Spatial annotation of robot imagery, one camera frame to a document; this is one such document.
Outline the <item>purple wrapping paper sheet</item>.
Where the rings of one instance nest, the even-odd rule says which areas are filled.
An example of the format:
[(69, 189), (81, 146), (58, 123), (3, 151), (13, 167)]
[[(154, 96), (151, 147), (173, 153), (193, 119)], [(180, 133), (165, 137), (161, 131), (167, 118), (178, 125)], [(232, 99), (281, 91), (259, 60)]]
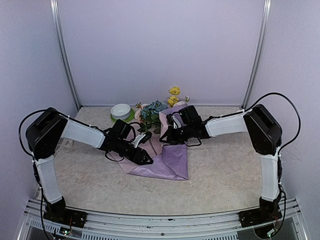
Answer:
[(189, 178), (187, 146), (184, 144), (165, 145), (160, 142), (160, 137), (169, 126), (166, 115), (181, 110), (185, 106), (185, 104), (178, 105), (159, 113), (160, 134), (153, 133), (150, 140), (140, 145), (151, 156), (153, 163), (137, 165), (124, 159), (119, 166), (126, 174), (172, 181), (186, 181)]

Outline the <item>green plate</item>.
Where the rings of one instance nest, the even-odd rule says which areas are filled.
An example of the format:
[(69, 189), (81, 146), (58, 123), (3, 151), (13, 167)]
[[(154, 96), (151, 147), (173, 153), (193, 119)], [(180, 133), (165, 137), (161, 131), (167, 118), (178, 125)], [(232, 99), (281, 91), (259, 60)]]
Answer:
[[(135, 117), (135, 111), (131, 108), (128, 117), (122, 119), (122, 121), (129, 122), (129, 121), (133, 120), (134, 117)], [(110, 119), (114, 123), (118, 120), (117, 118), (114, 118), (114, 116), (112, 114), (110, 114)]]

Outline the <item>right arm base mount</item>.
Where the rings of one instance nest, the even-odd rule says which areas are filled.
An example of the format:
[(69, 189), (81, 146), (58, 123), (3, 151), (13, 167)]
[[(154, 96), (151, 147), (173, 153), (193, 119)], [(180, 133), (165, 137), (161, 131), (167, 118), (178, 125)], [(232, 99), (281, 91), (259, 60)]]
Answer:
[(276, 210), (270, 213), (260, 208), (254, 208), (249, 210), (240, 211), (239, 220), (242, 228), (251, 227), (274, 221), (282, 218), (280, 210)]

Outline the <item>left aluminium frame post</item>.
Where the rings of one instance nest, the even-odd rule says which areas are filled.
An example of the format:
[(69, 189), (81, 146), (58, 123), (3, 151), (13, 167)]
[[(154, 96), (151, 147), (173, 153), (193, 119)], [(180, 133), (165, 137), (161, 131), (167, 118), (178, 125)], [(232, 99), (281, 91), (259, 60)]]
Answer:
[(59, 2), (57, 0), (50, 0), (49, 2), (50, 2), (52, 19), (55, 27), (55, 34), (57, 37), (59, 52), (60, 52), (66, 80), (67, 80), (67, 85), (69, 87), (74, 106), (76, 110), (79, 111), (82, 105), (81, 105), (79, 94), (78, 94), (76, 84), (74, 82), (74, 78), (72, 75), (70, 61), (68, 59), (68, 53), (67, 53), (67, 48), (64, 41), (62, 22), (61, 22), (60, 11), (59, 11)]

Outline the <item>yellow fake flower stem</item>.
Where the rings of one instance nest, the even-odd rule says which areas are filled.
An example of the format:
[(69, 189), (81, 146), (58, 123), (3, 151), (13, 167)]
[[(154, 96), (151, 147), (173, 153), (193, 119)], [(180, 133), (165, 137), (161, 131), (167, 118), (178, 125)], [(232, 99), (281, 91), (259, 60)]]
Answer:
[(170, 96), (167, 99), (168, 105), (172, 108), (175, 104), (179, 102), (178, 95), (181, 93), (181, 90), (178, 86), (173, 86), (168, 90)]

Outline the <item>blue fake flower bunch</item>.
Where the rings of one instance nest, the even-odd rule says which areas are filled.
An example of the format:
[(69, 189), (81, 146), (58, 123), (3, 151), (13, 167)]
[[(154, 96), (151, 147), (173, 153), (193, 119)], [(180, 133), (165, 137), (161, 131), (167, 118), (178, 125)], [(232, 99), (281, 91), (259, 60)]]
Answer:
[(159, 113), (164, 111), (168, 108), (168, 106), (159, 100), (153, 101), (152, 103), (148, 104), (146, 107), (147, 112), (147, 132), (153, 131), (155, 134), (160, 134), (161, 131), (161, 121), (159, 117)]

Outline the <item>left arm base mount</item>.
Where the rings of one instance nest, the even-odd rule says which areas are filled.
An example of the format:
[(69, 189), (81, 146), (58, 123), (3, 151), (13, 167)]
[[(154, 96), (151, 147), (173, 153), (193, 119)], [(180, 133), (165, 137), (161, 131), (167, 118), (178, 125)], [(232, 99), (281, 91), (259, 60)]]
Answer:
[(62, 211), (46, 210), (43, 214), (45, 220), (62, 225), (83, 229), (87, 220), (87, 213), (84, 211), (65, 208)]

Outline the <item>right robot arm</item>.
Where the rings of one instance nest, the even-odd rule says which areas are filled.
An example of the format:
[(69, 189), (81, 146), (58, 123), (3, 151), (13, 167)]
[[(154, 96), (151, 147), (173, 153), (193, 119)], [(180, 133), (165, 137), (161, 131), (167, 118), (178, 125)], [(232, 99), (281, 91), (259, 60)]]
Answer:
[(203, 139), (248, 133), (262, 167), (262, 192), (255, 216), (260, 222), (266, 222), (279, 213), (279, 202), (284, 195), (281, 151), (295, 138), (282, 143), (282, 127), (263, 104), (256, 101), (247, 109), (210, 116), (206, 120), (201, 118), (193, 105), (188, 105), (167, 114), (166, 119), (168, 127), (159, 140), (169, 145), (182, 145), (192, 138), (201, 145)]

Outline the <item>front aluminium rail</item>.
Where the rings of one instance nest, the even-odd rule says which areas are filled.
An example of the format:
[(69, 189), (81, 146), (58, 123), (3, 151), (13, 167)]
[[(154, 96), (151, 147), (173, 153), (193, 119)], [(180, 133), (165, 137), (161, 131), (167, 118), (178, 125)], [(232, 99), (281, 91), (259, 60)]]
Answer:
[(196, 215), (130, 215), (87, 211), (83, 228), (73, 227), (60, 234), (65, 225), (41, 221), (40, 201), (30, 199), (22, 216), (16, 239), (45, 240), (52, 234), (62, 240), (256, 240), (256, 232), (271, 224), (242, 227), (239, 211)]

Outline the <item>aluminium frame post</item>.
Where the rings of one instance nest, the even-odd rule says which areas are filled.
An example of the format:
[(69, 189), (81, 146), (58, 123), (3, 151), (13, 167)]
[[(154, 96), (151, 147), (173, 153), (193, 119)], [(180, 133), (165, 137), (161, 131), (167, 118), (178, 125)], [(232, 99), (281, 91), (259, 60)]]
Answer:
[(55, 27), (55, 34), (57, 37), (59, 52), (60, 52), (66, 80), (67, 80), (67, 85), (69, 87), (74, 106), (76, 110), (79, 111), (82, 105), (81, 105), (79, 94), (78, 94), (76, 84), (74, 82), (74, 78), (72, 75), (70, 61), (68, 59), (68, 53), (67, 53), (67, 48), (64, 41), (62, 22), (61, 22), (60, 11), (59, 11), (59, 2), (57, 0), (50, 0), (49, 2), (50, 2), (52, 19)]
[(242, 105), (241, 105), (241, 107), (243, 109), (246, 109), (247, 106), (249, 105), (249, 101), (252, 96), (252, 93), (254, 90), (254, 85), (255, 85), (255, 82), (257, 79), (257, 74), (259, 71), (259, 66), (260, 66), (260, 62), (261, 62), (261, 58), (262, 58), (262, 54), (263, 54), (266, 35), (267, 35), (271, 6), (272, 6), (271, 0), (265, 0), (263, 2), (262, 17), (261, 17), (259, 34), (258, 34), (257, 46), (256, 46), (255, 55), (254, 55), (254, 59), (253, 59), (253, 65), (251, 68), (249, 82), (248, 82), (248, 85), (246, 88), (244, 99), (243, 99)]

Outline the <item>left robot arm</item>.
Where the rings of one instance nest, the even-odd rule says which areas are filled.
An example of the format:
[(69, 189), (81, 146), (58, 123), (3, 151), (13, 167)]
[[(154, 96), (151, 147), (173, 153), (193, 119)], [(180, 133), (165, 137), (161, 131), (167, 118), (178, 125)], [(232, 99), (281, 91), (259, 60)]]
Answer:
[(25, 119), (38, 115), (25, 131), (27, 146), (22, 150), (32, 158), (35, 179), (46, 202), (47, 213), (63, 223), (70, 218), (65, 199), (59, 189), (54, 159), (56, 149), (64, 139), (88, 145), (103, 151), (114, 152), (121, 160), (144, 166), (153, 164), (153, 159), (140, 144), (151, 137), (149, 133), (136, 134), (133, 124), (118, 119), (110, 128), (97, 126), (71, 118), (53, 107), (34, 111)]

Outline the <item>white ceramic bowl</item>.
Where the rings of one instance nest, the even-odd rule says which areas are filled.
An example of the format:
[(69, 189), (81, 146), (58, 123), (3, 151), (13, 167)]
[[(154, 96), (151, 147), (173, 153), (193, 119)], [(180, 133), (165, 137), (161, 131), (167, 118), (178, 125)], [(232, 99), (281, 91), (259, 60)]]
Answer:
[(110, 110), (111, 116), (116, 120), (125, 120), (130, 116), (130, 113), (131, 107), (126, 103), (116, 104)]

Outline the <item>clear printed cellophane wrap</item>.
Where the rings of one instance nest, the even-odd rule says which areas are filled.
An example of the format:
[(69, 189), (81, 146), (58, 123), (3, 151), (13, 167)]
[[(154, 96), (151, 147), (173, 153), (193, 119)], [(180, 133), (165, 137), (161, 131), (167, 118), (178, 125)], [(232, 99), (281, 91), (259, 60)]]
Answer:
[(62, 150), (63, 148), (67, 148), (67, 149), (71, 149), (74, 146), (74, 141), (70, 140), (70, 139), (61, 139), (57, 146), (56, 146), (56, 150)]

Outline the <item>pink fake rose bunch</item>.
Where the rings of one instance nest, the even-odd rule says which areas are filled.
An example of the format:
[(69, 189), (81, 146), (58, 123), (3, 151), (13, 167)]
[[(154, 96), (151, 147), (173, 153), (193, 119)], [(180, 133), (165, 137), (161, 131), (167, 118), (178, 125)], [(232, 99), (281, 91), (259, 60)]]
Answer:
[(136, 104), (136, 112), (134, 114), (134, 118), (138, 121), (138, 124), (141, 128), (142, 132), (147, 132), (148, 131), (148, 126), (147, 126), (147, 103), (137, 103)]

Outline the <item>right aluminium frame post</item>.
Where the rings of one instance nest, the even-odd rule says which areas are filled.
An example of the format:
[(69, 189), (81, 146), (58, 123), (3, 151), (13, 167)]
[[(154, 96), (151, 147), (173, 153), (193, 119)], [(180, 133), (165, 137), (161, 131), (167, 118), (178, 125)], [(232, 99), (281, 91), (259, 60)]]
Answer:
[(258, 34), (257, 46), (256, 46), (255, 55), (254, 55), (254, 59), (253, 59), (253, 65), (251, 68), (249, 82), (248, 82), (248, 85), (246, 88), (244, 99), (243, 99), (242, 105), (241, 105), (241, 107), (243, 109), (246, 109), (247, 106), (249, 105), (249, 101), (252, 96), (252, 93), (254, 90), (254, 85), (255, 85), (255, 82), (257, 79), (257, 74), (259, 71), (259, 66), (260, 66), (260, 62), (261, 62), (261, 58), (262, 58), (262, 54), (263, 54), (266, 35), (267, 35), (271, 6), (272, 6), (271, 0), (265, 0), (263, 2), (262, 17), (261, 17), (259, 34)]

